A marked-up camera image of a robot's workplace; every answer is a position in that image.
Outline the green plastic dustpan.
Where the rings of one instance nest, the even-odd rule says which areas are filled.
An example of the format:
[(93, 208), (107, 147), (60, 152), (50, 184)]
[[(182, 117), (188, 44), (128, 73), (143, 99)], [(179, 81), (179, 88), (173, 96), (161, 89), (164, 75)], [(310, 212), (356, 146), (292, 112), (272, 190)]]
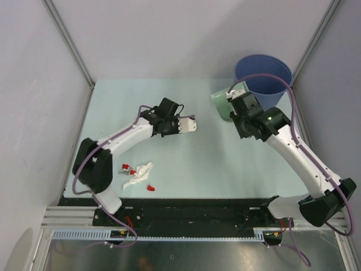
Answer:
[[(232, 119), (230, 118), (230, 112), (233, 111), (232, 105), (230, 102), (228, 102), (226, 95), (229, 88), (225, 88), (223, 90), (220, 90), (216, 93), (213, 93), (210, 95), (217, 112), (221, 119), (223, 121), (226, 121), (228, 123), (232, 122)], [(238, 83), (233, 89), (233, 92), (235, 91), (241, 91), (242, 93), (249, 91), (248, 86), (245, 81), (242, 81), (241, 83)]]

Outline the blue plastic waste bin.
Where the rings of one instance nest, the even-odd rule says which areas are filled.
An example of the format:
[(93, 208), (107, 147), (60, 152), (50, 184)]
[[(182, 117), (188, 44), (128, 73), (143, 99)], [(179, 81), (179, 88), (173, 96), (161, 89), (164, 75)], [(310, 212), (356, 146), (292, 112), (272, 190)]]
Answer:
[[(276, 76), (288, 85), (293, 81), (293, 73), (280, 59), (265, 55), (253, 54), (240, 59), (234, 68), (235, 81), (254, 74), (269, 74)], [(253, 77), (246, 80), (250, 92), (256, 97), (264, 110), (277, 106), (283, 94), (287, 91), (285, 85), (271, 77)]]

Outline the white paper scrap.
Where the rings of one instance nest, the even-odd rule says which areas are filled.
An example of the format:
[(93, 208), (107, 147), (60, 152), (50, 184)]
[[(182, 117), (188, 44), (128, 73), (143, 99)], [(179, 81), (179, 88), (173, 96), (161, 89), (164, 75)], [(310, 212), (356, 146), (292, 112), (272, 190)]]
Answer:
[(130, 185), (134, 185), (140, 183), (144, 180), (147, 180), (149, 177), (149, 173), (153, 168), (153, 162), (149, 162), (146, 165), (137, 166), (135, 173), (132, 174), (132, 177), (128, 180), (127, 183), (123, 184), (123, 190), (125, 190)]

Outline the red grey paper scrap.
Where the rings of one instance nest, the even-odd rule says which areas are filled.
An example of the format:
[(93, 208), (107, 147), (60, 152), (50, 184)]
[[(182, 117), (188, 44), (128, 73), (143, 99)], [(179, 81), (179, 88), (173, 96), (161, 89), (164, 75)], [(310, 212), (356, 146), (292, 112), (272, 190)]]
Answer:
[(129, 164), (122, 164), (121, 169), (119, 170), (119, 174), (125, 174), (125, 175), (135, 175), (136, 170), (132, 168)]

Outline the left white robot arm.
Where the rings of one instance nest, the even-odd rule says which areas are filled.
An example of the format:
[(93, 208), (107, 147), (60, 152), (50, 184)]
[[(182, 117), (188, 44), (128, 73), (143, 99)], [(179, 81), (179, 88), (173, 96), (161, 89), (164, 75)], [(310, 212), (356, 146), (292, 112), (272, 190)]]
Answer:
[(105, 209), (105, 219), (114, 226), (124, 221), (122, 201), (111, 187), (113, 161), (137, 143), (155, 135), (179, 133), (179, 115), (182, 104), (163, 98), (158, 106), (141, 105), (133, 123), (99, 140), (85, 138), (78, 149), (72, 173), (72, 190), (76, 195), (91, 194)]

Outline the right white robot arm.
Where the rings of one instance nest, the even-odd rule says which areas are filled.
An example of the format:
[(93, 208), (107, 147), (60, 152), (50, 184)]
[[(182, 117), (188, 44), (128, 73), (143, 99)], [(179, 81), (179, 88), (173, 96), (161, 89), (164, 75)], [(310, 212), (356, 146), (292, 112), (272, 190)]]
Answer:
[(351, 178), (342, 179), (317, 158), (282, 110), (263, 110), (251, 92), (236, 90), (226, 95), (232, 119), (240, 138), (254, 137), (267, 143), (291, 166), (308, 193), (272, 197), (260, 212), (261, 222), (274, 226), (284, 217), (303, 217), (316, 227), (323, 226), (340, 211), (356, 189)]

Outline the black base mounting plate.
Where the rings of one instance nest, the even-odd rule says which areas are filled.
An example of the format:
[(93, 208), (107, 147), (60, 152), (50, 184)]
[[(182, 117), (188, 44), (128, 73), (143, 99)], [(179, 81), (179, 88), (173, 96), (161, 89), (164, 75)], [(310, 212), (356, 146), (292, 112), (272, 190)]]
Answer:
[(139, 237), (149, 238), (241, 238), (252, 237), (255, 228), (281, 234), (286, 217), (274, 218), (270, 200), (249, 199), (146, 199), (124, 198), (121, 208), (109, 217), (98, 208), (94, 226), (124, 223)]

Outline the right aluminium frame post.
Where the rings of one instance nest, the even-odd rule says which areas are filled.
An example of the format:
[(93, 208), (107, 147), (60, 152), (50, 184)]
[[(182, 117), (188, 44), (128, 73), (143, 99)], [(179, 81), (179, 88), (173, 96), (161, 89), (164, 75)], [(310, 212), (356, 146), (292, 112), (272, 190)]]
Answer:
[(322, 16), (322, 19), (318, 26), (316, 27), (316, 30), (314, 34), (312, 35), (312, 38), (310, 42), (308, 43), (306, 50), (302, 54), (302, 57), (300, 61), (298, 62), (296, 69), (293, 72), (293, 83), (295, 83), (298, 79), (298, 77), (301, 75), (302, 71), (306, 67), (307, 62), (312, 57), (314, 51), (316, 50), (318, 43), (320, 42), (321, 38), (323, 37), (324, 33), (326, 32), (327, 28), (331, 24), (334, 16), (336, 15), (338, 9), (342, 5), (342, 0), (332, 0), (329, 4), (329, 6), (326, 9), (326, 12)]

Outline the aluminium frame post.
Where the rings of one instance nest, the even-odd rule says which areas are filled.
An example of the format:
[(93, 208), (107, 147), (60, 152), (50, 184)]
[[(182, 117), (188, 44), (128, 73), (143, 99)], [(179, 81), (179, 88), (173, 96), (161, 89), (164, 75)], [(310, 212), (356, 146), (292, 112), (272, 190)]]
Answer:
[(324, 33), (326, 32), (327, 28), (331, 24), (334, 16), (336, 15), (338, 9), (342, 5), (342, 0), (332, 0), (329, 4), (329, 6), (326, 9), (326, 12), (322, 16), (322, 19), (318, 26), (316, 27), (316, 30), (314, 34), (312, 35), (312, 38), (310, 42), (308, 43), (306, 50), (302, 54), (302, 57), (300, 61), (298, 62), (296, 69), (293, 72), (293, 83), (295, 83), (298, 79), (298, 77), (301, 75), (302, 71), (306, 67), (307, 62), (312, 57), (314, 51), (316, 50), (318, 43), (320, 42), (321, 38), (323, 37)]
[(86, 83), (90, 87), (90, 89), (93, 89), (95, 86), (95, 82), (92, 79), (89, 70), (86, 67), (85, 62), (83, 61), (83, 58), (74, 43), (70, 32), (68, 31), (68, 28), (63, 22), (63, 19), (61, 18), (60, 13), (58, 12), (58, 9), (56, 8), (55, 4), (51, 0), (41, 0), (43, 3), (46, 11), (48, 12), (52, 22), (54, 23), (55, 28), (60, 34), (60, 37), (62, 38), (65, 46), (67, 47), (71, 57), (73, 58), (76, 66), (80, 70), (83, 78), (85, 79)]

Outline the left aluminium frame post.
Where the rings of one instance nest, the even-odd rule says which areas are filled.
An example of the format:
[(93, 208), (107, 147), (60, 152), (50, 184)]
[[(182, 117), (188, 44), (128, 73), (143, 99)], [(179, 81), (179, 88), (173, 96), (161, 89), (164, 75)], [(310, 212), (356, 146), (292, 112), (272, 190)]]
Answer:
[(83, 78), (85, 79), (86, 83), (90, 87), (90, 89), (93, 89), (95, 86), (95, 82), (92, 79), (89, 70), (86, 67), (85, 62), (83, 61), (83, 58), (74, 43), (70, 32), (68, 31), (68, 28), (63, 22), (63, 19), (61, 18), (60, 13), (58, 12), (58, 9), (56, 8), (55, 4), (51, 0), (41, 0), (43, 3), (46, 11), (48, 12), (52, 22), (54, 23), (55, 28), (60, 34), (60, 37), (62, 38), (65, 46), (67, 47), (71, 57), (73, 58), (76, 66), (80, 70)]

